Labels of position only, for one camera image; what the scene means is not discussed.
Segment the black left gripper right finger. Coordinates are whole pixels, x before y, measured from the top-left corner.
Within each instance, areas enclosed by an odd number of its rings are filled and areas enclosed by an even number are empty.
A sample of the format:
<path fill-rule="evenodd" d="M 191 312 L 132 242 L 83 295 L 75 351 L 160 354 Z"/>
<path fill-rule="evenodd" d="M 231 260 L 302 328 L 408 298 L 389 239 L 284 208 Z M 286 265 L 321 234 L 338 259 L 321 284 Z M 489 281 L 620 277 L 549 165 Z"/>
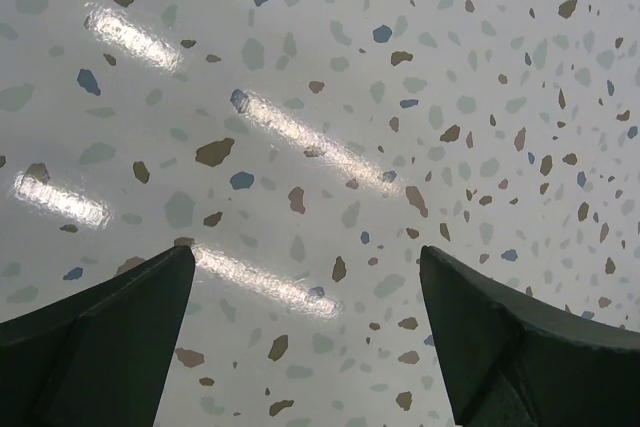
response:
<path fill-rule="evenodd" d="M 636 426 L 639 335 L 555 308 L 425 246 L 420 282 L 458 426 Z"/>

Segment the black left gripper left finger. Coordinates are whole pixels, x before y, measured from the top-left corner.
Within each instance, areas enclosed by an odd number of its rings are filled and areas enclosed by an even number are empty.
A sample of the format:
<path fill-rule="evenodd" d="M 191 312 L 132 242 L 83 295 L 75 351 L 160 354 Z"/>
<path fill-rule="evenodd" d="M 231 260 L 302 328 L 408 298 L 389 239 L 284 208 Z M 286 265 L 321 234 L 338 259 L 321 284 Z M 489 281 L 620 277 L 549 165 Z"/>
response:
<path fill-rule="evenodd" d="M 153 425 L 194 271 L 175 246 L 2 323 L 2 425 Z"/>

